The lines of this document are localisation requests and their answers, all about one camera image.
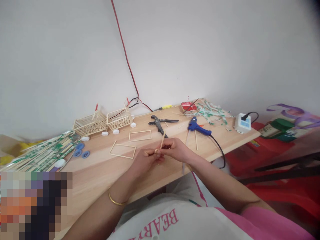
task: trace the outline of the power socket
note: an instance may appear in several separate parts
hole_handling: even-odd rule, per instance
[[[246,120],[241,120],[241,117],[244,115],[243,113],[239,113],[236,117],[234,129],[237,130],[238,133],[247,133],[251,130],[251,117],[249,115]]]

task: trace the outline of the person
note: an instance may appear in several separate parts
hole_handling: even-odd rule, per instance
[[[154,153],[155,149],[140,150],[129,170],[79,217],[63,240],[314,239],[178,138],[164,139],[163,148]],[[189,173],[167,185],[167,193],[122,216],[141,177],[154,163],[166,161],[165,155],[189,164],[224,209],[206,207],[196,179]]]

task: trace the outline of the red and black wire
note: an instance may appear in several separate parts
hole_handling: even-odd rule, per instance
[[[149,108],[146,104],[144,104],[144,103],[141,101],[141,99],[139,98],[138,88],[137,88],[136,82],[134,81],[134,77],[133,77],[133,74],[132,74],[132,71],[131,71],[131,68],[130,68],[130,64],[129,64],[129,61],[128,61],[127,52],[126,52],[126,48],[125,48],[125,46],[124,46],[124,42],[123,42],[123,39],[122,39],[122,34],[121,34],[120,26],[119,26],[119,21],[118,21],[116,9],[115,9],[114,4],[113,4],[113,0],[111,0],[111,3],[112,3],[114,15],[115,15],[116,20],[117,20],[118,29],[119,29],[119,33],[120,33],[120,37],[121,37],[121,41],[122,41],[122,46],[123,46],[124,54],[126,55],[127,64],[128,64],[129,70],[130,70],[130,74],[131,74],[131,77],[132,77],[132,80],[133,80],[134,87],[135,87],[136,92],[137,92],[137,95],[138,95],[137,97],[131,99],[131,101],[129,102],[129,104],[130,104],[134,99],[137,99],[137,102],[136,102],[135,104],[133,104],[132,106],[130,106],[129,108],[132,108],[132,107],[134,107],[135,105],[142,103],[143,105],[145,105],[145,106],[152,112],[151,108]]]

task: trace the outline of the yellow screwdriver handle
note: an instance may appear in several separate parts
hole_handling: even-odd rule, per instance
[[[166,106],[162,107],[162,109],[171,108],[171,107],[172,107],[172,105],[166,105]]]

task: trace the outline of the bangle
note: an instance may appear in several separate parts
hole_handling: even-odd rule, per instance
[[[110,189],[108,189],[108,194],[109,194],[109,198],[111,200],[111,202],[113,202],[114,204],[118,205],[118,206],[121,206],[121,205],[125,205],[127,203],[127,201],[125,201],[124,203],[117,203],[115,200],[113,200],[110,196]]]

